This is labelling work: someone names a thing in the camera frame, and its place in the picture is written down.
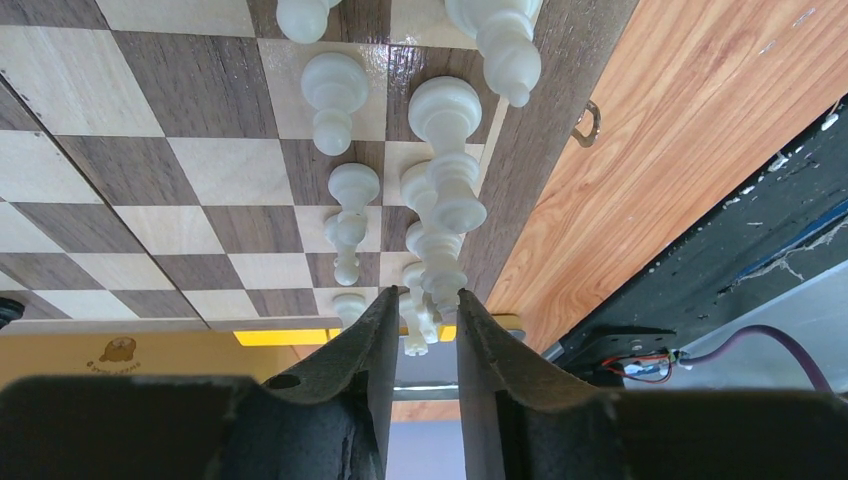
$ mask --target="white chess piece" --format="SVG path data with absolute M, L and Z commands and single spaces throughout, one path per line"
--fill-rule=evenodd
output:
M 448 17 L 477 40 L 486 84 L 523 107 L 539 82 L 542 57 L 533 45 L 533 22 L 542 0 L 445 0 Z
M 424 275 L 423 262 L 411 263 L 403 268 L 403 284 L 409 287 L 415 314 L 418 316 L 418 330 L 425 342 L 433 344 L 439 341 L 439 329 L 434 321 L 434 316 L 438 315 L 438 312 L 433 310 L 433 305 L 427 305 L 422 275 Z
M 403 338 L 403 352 L 410 357 L 425 355 L 428 351 L 427 342 L 421 335 L 418 313 L 415 311 L 410 294 L 404 293 L 400 296 L 398 310 L 400 316 L 406 321 L 407 329 L 407 335 Z
M 459 289 L 468 284 L 468 277 L 457 261 L 462 238 L 439 230 L 428 233 L 420 222 L 416 222 L 406 231 L 406 247 L 424 262 L 421 286 L 431 296 L 437 313 L 428 308 L 426 298 L 422 303 L 433 315 L 431 321 L 435 325 L 441 317 L 456 311 Z
M 477 160 L 465 153 L 465 141 L 480 126 L 483 108 L 471 85 L 453 77 L 424 82 L 409 101 L 409 125 L 418 138 L 433 147 L 427 178 L 438 199 L 432 221 L 462 234 L 486 220 L 486 207 L 471 186 L 480 175 Z
M 330 9 L 341 0 L 277 0 L 277 24 L 290 40 L 315 43 L 327 31 Z
M 338 255 L 333 261 L 336 267 L 333 276 L 339 285 L 349 287 L 359 280 L 359 259 L 356 258 L 356 244 L 350 245 L 339 240 L 339 216 L 333 215 L 324 222 L 324 237 L 336 247 Z
M 427 181 L 428 170 L 429 162 L 424 162 L 404 172 L 400 192 L 406 206 L 421 219 L 406 231 L 406 248 L 424 262 L 422 286 L 436 304 L 436 315 L 443 316 L 456 311 L 458 291 L 468 283 L 468 277 L 457 261 L 462 238 L 433 222 L 436 192 Z
M 328 187 L 342 206 L 336 235 L 342 243 L 355 247 L 365 239 L 365 206 L 380 193 L 380 178 L 361 163 L 345 163 L 330 174 Z
M 300 89 L 318 110 L 312 121 L 315 146 L 325 155 L 341 155 L 350 147 L 351 114 L 368 99 L 365 71 L 347 55 L 322 53 L 306 65 Z
M 367 306 L 365 297 L 354 293 L 343 293 L 333 298 L 333 308 L 336 309 L 336 314 L 342 321 L 342 330 L 356 323 L 365 313 Z

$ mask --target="metal hook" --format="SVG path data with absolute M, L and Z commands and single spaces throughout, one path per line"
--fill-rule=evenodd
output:
M 601 133 L 601 109 L 595 105 L 595 102 L 589 100 L 586 103 L 586 108 L 583 113 L 580 114 L 580 118 L 577 119 L 577 123 L 583 121 L 583 115 L 589 112 L 592 114 L 592 131 L 589 132 L 589 135 L 583 135 L 580 133 L 580 130 L 577 130 L 577 127 L 571 130 L 571 136 L 577 140 L 577 143 L 580 144 L 583 148 L 589 148 L 595 144 L 595 141 L 598 140 L 598 134 Z

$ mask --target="chessboard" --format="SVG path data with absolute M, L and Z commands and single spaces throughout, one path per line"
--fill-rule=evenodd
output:
M 467 152 L 490 217 L 463 257 L 485 298 L 582 111 L 556 94 L 570 53 L 543 49 L 541 98 L 519 110 L 489 90 L 474 41 L 440 0 L 343 0 L 310 45 L 283 37 L 275 8 L 0 4 L 0 296 L 26 305 L 3 334 L 338 327 L 334 296 L 370 301 L 416 261 L 399 178 L 433 153 L 407 107 L 440 75 L 467 81 L 483 107 Z M 352 145 L 336 157 L 315 148 L 300 91 L 323 52 L 354 58 L 369 78 Z M 371 167 L 381 193 L 366 207 L 360 278 L 340 287 L 323 224 L 340 211 L 329 174 L 349 162 Z

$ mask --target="yellow wall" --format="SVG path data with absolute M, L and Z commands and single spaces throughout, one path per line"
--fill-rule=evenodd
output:
M 242 347 L 232 333 L 0 337 L 0 388 L 37 374 L 251 375 L 262 382 L 297 362 L 291 347 Z

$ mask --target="red wire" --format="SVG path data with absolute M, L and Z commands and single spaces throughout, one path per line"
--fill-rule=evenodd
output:
M 612 368 L 609 365 L 612 364 L 612 363 L 615 363 L 617 361 L 624 360 L 624 359 L 636 360 L 636 361 L 640 361 L 640 360 L 666 360 L 666 359 L 669 359 L 669 357 L 670 357 L 670 355 L 668 355 L 668 354 L 665 354 L 665 355 L 646 355 L 646 356 L 643 356 L 643 357 L 610 357 L 610 358 L 604 360 L 601 363 L 601 366 L 605 367 L 607 370 L 609 370 L 610 372 L 612 372 L 616 375 L 622 376 L 624 378 L 628 378 L 630 380 L 635 380 L 637 382 L 652 383 L 652 384 L 655 384 L 655 385 L 659 385 L 661 383 L 667 382 L 671 378 L 672 363 L 670 361 L 668 363 L 668 374 L 666 374 L 666 376 L 664 376 L 663 378 L 661 378 L 659 380 L 646 380 L 644 378 L 634 377 L 632 375 L 628 375 L 626 372 L 622 372 L 621 370 Z

